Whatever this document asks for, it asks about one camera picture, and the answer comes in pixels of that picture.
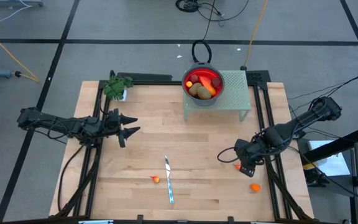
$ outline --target wooden table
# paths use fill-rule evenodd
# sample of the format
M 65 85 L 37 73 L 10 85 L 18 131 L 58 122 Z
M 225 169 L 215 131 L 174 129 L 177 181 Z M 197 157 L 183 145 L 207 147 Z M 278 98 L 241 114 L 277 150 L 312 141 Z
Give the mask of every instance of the wooden table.
M 98 82 L 83 82 L 75 117 L 92 114 L 97 87 Z M 268 83 L 268 89 L 275 123 L 289 121 L 283 84 Z M 184 121 L 182 91 L 181 86 L 139 85 L 128 90 L 126 102 L 110 104 L 110 110 L 119 108 L 124 115 L 138 118 L 128 127 L 141 129 L 129 138 L 124 149 L 116 137 L 104 140 L 91 217 L 134 220 L 144 215 L 145 220 L 224 221 L 233 216 L 235 221 L 274 221 L 265 166 L 257 166 L 250 178 L 235 170 L 234 164 L 216 159 L 237 138 L 249 140 L 259 132 L 252 87 L 252 110 L 241 123 L 236 111 L 193 112 Z M 268 126 L 262 92 L 260 96 Z M 76 139 L 68 140 L 62 168 L 78 148 Z M 78 186 L 84 153 L 82 150 L 65 172 L 62 205 Z M 169 203 L 165 155 L 172 170 L 174 204 Z M 227 152 L 223 159 L 233 157 L 234 151 Z M 300 156 L 288 149 L 282 153 L 282 162 L 289 192 L 313 217 Z M 154 175 L 161 178 L 159 184 L 150 178 Z M 262 186 L 259 193 L 251 192 L 249 186 L 253 183 Z M 281 217 L 285 217 L 282 196 L 277 196 Z M 80 214 L 85 210 L 86 197 L 84 193 Z M 55 213 L 57 189 L 50 209 L 51 215 Z

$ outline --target knife blade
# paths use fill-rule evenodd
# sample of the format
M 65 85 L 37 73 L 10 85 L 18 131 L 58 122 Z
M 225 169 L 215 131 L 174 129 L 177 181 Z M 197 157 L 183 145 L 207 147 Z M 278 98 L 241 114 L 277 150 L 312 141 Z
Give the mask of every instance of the knife blade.
M 165 156 L 165 169 L 167 170 L 167 182 L 168 182 L 168 193 L 169 193 L 169 202 L 173 203 L 173 193 L 172 193 L 172 186 L 171 186 L 171 167 L 169 166 L 168 157 Z

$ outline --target carrot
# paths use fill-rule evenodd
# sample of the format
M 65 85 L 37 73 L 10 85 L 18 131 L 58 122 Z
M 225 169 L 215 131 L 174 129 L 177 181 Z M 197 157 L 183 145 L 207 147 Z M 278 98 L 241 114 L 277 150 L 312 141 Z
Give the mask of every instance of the carrot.
M 154 181 L 154 183 L 159 183 L 160 182 L 160 178 L 158 177 L 158 176 L 153 176 L 153 177 L 151 177 L 151 178 L 153 178 L 153 181 Z
M 251 190 L 253 192 L 259 192 L 260 191 L 260 185 L 259 184 L 251 184 Z
M 211 80 L 206 77 L 199 77 L 201 84 L 211 93 L 211 95 L 215 95 L 216 91 L 211 84 Z

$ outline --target potted plant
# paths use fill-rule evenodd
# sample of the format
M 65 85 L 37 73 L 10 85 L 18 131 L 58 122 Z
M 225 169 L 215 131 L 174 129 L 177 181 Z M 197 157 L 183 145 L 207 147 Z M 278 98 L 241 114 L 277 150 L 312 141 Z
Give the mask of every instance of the potted plant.
M 104 94 L 109 100 L 125 101 L 127 89 L 134 86 L 131 77 L 118 78 L 113 75 L 103 86 Z

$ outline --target concrete floor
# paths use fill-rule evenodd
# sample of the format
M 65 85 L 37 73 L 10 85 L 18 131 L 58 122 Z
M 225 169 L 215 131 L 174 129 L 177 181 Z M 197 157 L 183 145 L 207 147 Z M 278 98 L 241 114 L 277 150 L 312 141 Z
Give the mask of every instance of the concrete floor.
M 358 25 L 358 0 L 346 2 Z M 0 39 L 60 39 L 74 0 L 45 0 L 44 3 L 44 7 L 23 10 L 0 23 Z M 229 17 L 244 3 L 241 0 L 216 1 L 216 7 Z M 246 10 L 239 17 L 226 21 L 224 27 L 211 23 L 206 39 L 249 40 L 263 3 L 262 0 L 250 0 Z M 8 16 L 14 9 L 0 7 L 0 18 Z M 180 12 L 174 1 L 81 0 L 67 38 L 192 40 L 202 38 L 207 23 L 198 13 Z M 269 1 L 255 39 L 320 41 L 316 46 L 280 45 L 277 42 L 252 47 L 249 70 L 269 70 L 272 81 L 284 82 L 288 97 L 358 76 L 358 46 L 324 45 L 326 41 L 357 41 L 339 0 Z M 110 69 L 171 74 L 174 80 L 180 80 L 192 64 L 190 44 L 123 43 L 65 44 L 43 111 L 72 116 L 81 82 L 106 79 Z M 5 46 L 44 82 L 57 44 Z M 237 70 L 244 63 L 247 45 L 213 44 L 211 48 L 212 64 L 217 69 Z M 200 59 L 206 58 L 202 47 L 197 50 Z M 1 48 L 0 68 L 22 70 Z M 41 89 L 42 84 L 24 78 L 0 78 L 0 202 L 25 136 L 16 124 L 19 110 L 35 106 Z M 316 96 L 291 100 L 290 104 L 295 108 Z M 341 118 L 314 127 L 339 136 L 357 130 L 358 82 L 346 85 L 333 97 L 343 107 Z M 317 134 L 307 137 L 326 139 Z M 35 134 L 5 221 L 48 215 L 64 148 L 63 144 Z M 316 218 L 338 222 L 350 217 L 348 198 L 322 189 L 310 189 L 310 195 Z

